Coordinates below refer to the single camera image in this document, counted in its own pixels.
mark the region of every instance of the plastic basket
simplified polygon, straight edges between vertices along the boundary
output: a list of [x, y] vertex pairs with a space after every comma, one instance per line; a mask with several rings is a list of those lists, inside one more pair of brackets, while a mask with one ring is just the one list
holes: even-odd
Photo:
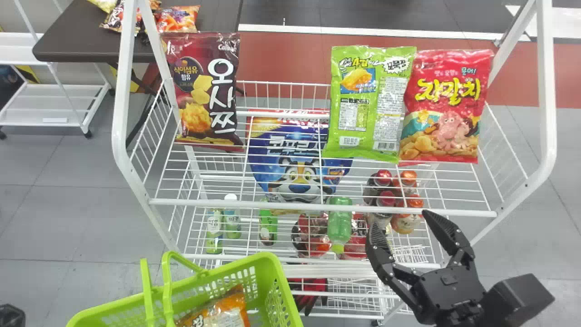
[[[192, 269], [195, 275], [172, 282], [170, 259]], [[252, 327], [303, 326], [281, 263], [272, 253], [254, 254], [207, 270], [170, 251], [163, 254], [162, 271], [164, 285], [153, 287], [147, 261], [142, 259], [143, 293], [81, 311], [67, 327], [173, 327], [175, 319], [237, 284], [244, 286], [246, 309], [258, 311], [251, 317]]]

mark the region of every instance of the nutrition label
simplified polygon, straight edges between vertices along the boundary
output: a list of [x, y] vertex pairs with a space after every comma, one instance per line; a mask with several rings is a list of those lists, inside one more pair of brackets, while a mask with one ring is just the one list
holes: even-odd
[[377, 121], [373, 135], [375, 150], [397, 151], [399, 147], [398, 129], [403, 112], [403, 94], [407, 79], [386, 77], [381, 83], [382, 90], [377, 98]]
[[368, 110], [368, 99], [341, 98], [339, 129], [365, 131]]

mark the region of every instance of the white bottle cap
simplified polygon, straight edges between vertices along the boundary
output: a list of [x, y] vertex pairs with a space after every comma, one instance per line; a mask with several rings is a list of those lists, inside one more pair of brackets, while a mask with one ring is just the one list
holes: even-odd
[[236, 196], [236, 194], [234, 193], [228, 193], [226, 194], [226, 196], [224, 197], [224, 200], [232, 200], [232, 201], [238, 201], [238, 197]]

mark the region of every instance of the maroon snack bag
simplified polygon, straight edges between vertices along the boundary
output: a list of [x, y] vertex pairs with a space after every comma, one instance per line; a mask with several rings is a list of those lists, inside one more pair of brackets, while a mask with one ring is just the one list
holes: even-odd
[[176, 140], [242, 152], [236, 135], [238, 33], [163, 33], [182, 133]]

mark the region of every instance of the white rack frame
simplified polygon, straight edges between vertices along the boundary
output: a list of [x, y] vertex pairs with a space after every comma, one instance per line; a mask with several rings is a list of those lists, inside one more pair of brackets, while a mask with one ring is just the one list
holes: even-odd
[[[59, 12], [62, 8], [53, 0]], [[37, 60], [32, 48], [42, 34], [34, 32], [19, 0], [14, 3], [29, 33], [0, 33], [0, 64], [11, 65], [24, 83], [0, 110], [0, 126], [80, 127], [85, 137], [91, 137], [89, 124], [111, 88], [97, 66], [103, 84], [63, 84], [57, 76], [57, 65]], [[56, 84], [29, 83], [15, 65], [45, 66]]]
[[[126, 1], [125, 11], [135, 12], [139, 6], [147, 7], [146, 0]], [[422, 182], [420, 195], [427, 208], [442, 215], [456, 217], [491, 218], [492, 221], [471, 240], [479, 241], [491, 231], [524, 199], [530, 196], [549, 176], [557, 156], [557, 127], [555, 112], [555, 81], [553, 42], [551, 36], [551, 1], [528, 0], [521, 16], [507, 34], [502, 47], [493, 61], [490, 82], [494, 80], [506, 58], [518, 42], [530, 22], [535, 9], [539, 27], [539, 104], [543, 118], [541, 139], [543, 157], [539, 168], [527, 175], [515, 151], [508, 142], [494, 113], [486, 105], [482, 116], [485, 122], [479, 145], [480, 165], [463, 163], [430, 163], [415, 165]], [[328, 305], [317, 304], [311, 316], [389, 319], [397, 312], [410, 314], [401, 300], [379, 281], [366, 261], [335, 260], [331, 253], [320, 258], [293, 258], [293, 248], [285, 231], [273, 247], [265, 247], [257, 239], [258, 220], [256, 209], [298, 209], [306, 211], [358, 211], [418, 213], [416, 208], [377, 208], [365, 206], [333, 206], [319, 203], [273, 203], [258, 201], [263, 194], [248, 168], [248, 152], [224, 153], [208, 148], [194, 148], [174, 141], [179, 131], [179, 112], [175, 100], [173, 80], [166, 64], [159, 37], [155, 37], [152, 15], [143, 15], [156, 61], [160, 68], [162, 84], [149, 112], [149, 117], [130, 149], [125, 147], [129, 87], [131, 76], [134, 36], [131, 29], [121, 34], [117, 97], [113, 116], [113, 155], [123, 176], [128, 181], [145, 213], [153, 223], [166, 246], [183, 253], [198, 264], [208, 268], [236, 260], [256, 251], [272, 251], [285, 263], [287, 277], [329, 278]], [[125, 15], [123, 26], [133, 26], [135, 15]], [[247, 93], [239, 97], [237, 114], [239, 131], [243, 141], [246, 126], [253, 117], [287, 117], [328, 119], [328, 85], [306, 83], [278, 83], [261, 81], [238, 81]], [[259, 102], [260, 88], [266, 91], [264, 103]], [[292, 93], [300, 98], [293, 98]], [[327, 109], [321, 114], [260, 112], [252, 109], [292, 108], [293, 101], [300, 101], [298, 108]], [[337, 194], [351, 194], [361, 203], [360, 192], [370, 174], [386, 166], [394, 172], [400, 168], [384, 162], [356, 158], [351, 172], [338, 185]], [[240, 201], [235, 204], [222, 199], [225, 193], [237, 193]], [[243, 224], [243, 238], [224, 242], [224, 253], [203, 253], [204, 222], [206, 210], [214, 207], [239, 207]], [[289, 229], [296, 216], [279, 219], [281, 230]], [[446, 256], [424, 225], [414, 233], [403, 236], [392, 233], [390, 240], [399, 252], [398, 262], [414, 269], [440, 268]]]

